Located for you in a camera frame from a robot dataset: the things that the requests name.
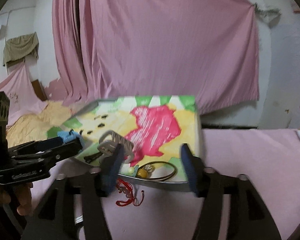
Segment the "pink curtain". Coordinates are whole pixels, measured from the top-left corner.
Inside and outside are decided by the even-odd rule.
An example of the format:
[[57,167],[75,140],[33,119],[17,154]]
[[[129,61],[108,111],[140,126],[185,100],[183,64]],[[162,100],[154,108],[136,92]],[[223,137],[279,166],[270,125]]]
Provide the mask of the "pink curtain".
[[203,114],[258,99],[249,1],[79,0],[79,9],[88,100],[187,94]]
[[56,60],[67,90],[64,104],[87,99],[78,26],[78,0],[53,0],[52,30]]

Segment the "pink cloth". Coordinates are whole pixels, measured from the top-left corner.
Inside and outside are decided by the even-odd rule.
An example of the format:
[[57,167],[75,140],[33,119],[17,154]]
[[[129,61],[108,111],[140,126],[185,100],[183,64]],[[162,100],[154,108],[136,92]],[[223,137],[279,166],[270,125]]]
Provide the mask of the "pink cloth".
[[195,95],[204,114],[258,99],[248,0],[80,0],[79,9],[89,100]]
[[[224,175],[247,174],[265,201],[282,240],[288,239],[300,223],[300,140],[296,131],[206,129],[202,130],[202,136],[206,165]],[[34,183],[33,205],[37,205],[59,173],[70,177],[89,168],[69,159],[58,163],[51,169],[50,178]],[[141,186],[134,189],[138,198],[140,191],[145,191],[145,199],[138,208],[116,206],[115,201],[125,199],[117,191],[102,198],[113,240],[131,240],[136,236],[157,240],[192,238],[202,199],[192,193]],[[80,202],[76,206],[80,215]]]
[[64,104],[87,99],[77,22],[78,0],[53,0],[52,31],[57,67],[67,90]]
[[24,62],[0,83],[0,91],[10,99],[8,127],[24,114],[39,114],[47,106],[34,93]]

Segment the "pink tablecloth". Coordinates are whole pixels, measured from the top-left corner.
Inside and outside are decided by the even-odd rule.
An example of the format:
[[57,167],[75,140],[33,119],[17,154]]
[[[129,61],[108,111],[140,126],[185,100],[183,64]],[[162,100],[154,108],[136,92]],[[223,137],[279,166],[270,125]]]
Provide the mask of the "pink tablecloth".
[[[206,164],[224,175],[247,174],[268,206],[282,239],[287,239],[300,223],[300,141],[295,130],[207,129],[202,135]],[[37,205],[58,173],[74,176],[88,169],[71,160],[59,163],[50,178],[34,183],[33,204]],[[114,240],[192,238],[202,199],[192,193],[135,188],[145,191],[139,207],[117,207],[115,201],[125,198],[117,192],[102,200]]]

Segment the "hand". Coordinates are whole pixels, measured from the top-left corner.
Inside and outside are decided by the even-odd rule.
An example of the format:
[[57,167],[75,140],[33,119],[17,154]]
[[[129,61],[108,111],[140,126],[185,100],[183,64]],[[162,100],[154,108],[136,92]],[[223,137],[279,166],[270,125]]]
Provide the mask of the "hand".
[[[20,203],[20,206],[17,208],[17,212],[21,216],[28,215],[31,212],[31,188],[33,188],[32,182],[13,187],[13,191],[15,192]],[[3,187],[0,186],[0,204],[9,204],[10,201],[10,195],[3,190]]]

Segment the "brown hair tie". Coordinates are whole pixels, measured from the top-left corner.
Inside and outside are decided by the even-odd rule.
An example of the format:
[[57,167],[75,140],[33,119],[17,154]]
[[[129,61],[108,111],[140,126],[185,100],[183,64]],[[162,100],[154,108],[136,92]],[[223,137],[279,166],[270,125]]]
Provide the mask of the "brown hair tie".
[[[151,164],[156,164],[156,163],[164,163],[164,164],[170,165],[173,168],[173,172],[171,172],[169,175],[166,175],[163,177],[147,178],[148,172],[152,172],[152,170],[153,170],[153,167],[151,166]],[[175,165],[173,165],[172,163],[162,162],[162,161],[149,162],[149,163],[146,163],[146,164],[142,165],[141,167],[139,167],[136,177],[141,178],[141,179],[148,179],[148,180],[166,181],[168,179],[171,179],[174,175],[176,175],[177,171],[178,171],[177,167]]]

